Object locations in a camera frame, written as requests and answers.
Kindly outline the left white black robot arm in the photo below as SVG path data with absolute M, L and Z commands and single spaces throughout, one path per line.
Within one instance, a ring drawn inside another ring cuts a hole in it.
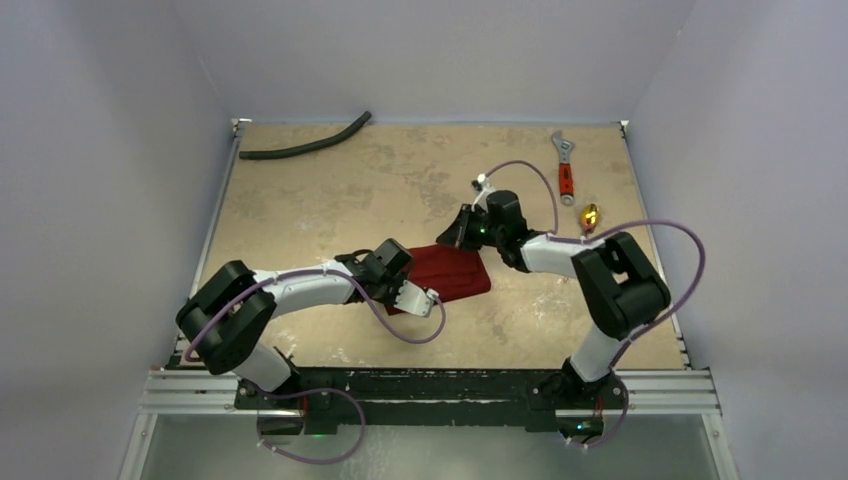
M 176 324 L 190 342 L 188 357 L 199 358 L 212 375 L 235 373 L 252 382 L 272 408 L 284 409 L 297 399 L 297 373 L 281 353 L 260 342 L 271 320 L 360 302 L 426 317 L 434 297 L 410 280 L 411 264 L 411 253 L 394 239 L 291 270 L 252 270 L 233 260 L 185 303 Z

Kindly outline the dark red cloth napkin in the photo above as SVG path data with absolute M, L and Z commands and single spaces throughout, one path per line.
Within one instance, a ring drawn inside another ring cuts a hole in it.
M 402 248 L 391 265 L 422 290 L 435 290 L 443 301 L 481 295 L 491 289 L 490 277 L 477 251 L 439 244 Z

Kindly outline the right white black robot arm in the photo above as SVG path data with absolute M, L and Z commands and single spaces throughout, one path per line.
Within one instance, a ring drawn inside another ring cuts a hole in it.
M 584 407 L 596 399 L 626 339 L 657 319 L 670 291 L 628 233 L 605 240 L 566 241 L 529 227 L 516 193 L 493 190 L 481 204 L 464 204 L 439 245 L 458 250 L 494 248 L 502 262 L 522 273 L 546 273 L 577 281 L 592 325 L 551 381 L 564 399 Z

